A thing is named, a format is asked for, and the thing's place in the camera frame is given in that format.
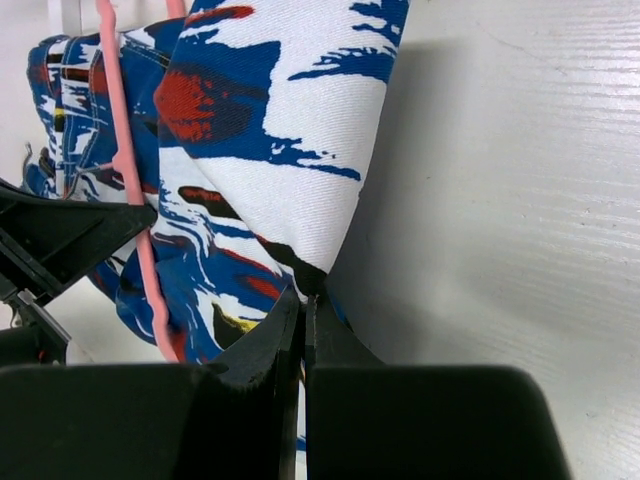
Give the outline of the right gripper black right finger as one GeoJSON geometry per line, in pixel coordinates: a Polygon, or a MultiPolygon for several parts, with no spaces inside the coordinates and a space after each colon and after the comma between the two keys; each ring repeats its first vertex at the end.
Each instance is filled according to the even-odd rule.
{"type": "Polygon", "coordinates": [[[506,366],[392,366],[339,319],[306,314],[311,479],[567,479],[570,468],[532,377],[506,366]]]}

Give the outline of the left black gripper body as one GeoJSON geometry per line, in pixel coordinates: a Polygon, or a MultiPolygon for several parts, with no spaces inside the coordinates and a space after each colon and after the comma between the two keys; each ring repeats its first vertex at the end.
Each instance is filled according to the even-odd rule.
{"type": "Polygon", "coordinates": [[[16,324],[1,331],[1,364],[66,364],[70,335],[29,290],[18,292],[10,284],[9,293],[2,301],[11,307],[16,324]]]}

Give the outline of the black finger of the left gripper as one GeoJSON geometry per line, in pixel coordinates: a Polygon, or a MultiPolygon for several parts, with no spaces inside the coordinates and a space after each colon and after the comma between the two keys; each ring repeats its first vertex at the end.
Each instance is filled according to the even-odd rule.
{"type": "Polygon", "coordinates": [[[149,205],[51,200],[1,183],[1,301],[45,305],[150,227],[149,205]]]}

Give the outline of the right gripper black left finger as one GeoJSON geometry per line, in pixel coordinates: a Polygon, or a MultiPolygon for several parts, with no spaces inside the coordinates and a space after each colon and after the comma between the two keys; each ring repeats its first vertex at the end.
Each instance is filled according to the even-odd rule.
{"type": "Polygon", "coordinates": [[[41,325],[1,334],[5,479],[292,479],[299,300],[208,364],[54,365],[41,325]]]}

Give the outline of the pink plastic hanger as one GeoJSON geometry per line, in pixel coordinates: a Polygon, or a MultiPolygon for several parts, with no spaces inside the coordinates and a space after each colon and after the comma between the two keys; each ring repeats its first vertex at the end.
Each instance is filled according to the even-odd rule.
{"type": "MultiPolygon", "coordinates": [[[[146,198],[135,160],[126,93],[120,67],[120,40],[116,31],[116,13],[109,0],[97,0],[95,5],[100,17],[99,35],[117,144],[112,165],[123,178],[127,202],[134,206],[144,206],[146,198]]],[[[166,361],[178,363],[181,361],[181,355],[177,348],[179,337],[172,332],[169,325],[169,311],[156,274],[151,235],[147,229],[136,236],[136,249],[144,291],[153,312],[152,331],[156,345],[166,361]]]]}

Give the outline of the blue white red patterned trousers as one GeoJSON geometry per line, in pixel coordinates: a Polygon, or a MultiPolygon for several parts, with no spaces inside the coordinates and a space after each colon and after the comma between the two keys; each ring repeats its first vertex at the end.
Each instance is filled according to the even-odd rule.
{"type": "Polygon", "coordinates": [[[314,295],[369,169],[405,1],[197,1],[123,32],[59,35],[29,53],[48,137],[24,186],[121,202],[110,92],[126,95],[142,192],[158,218],[91,273],[121,321],[169,361],[204,364],[288,287],[314,295]]]}

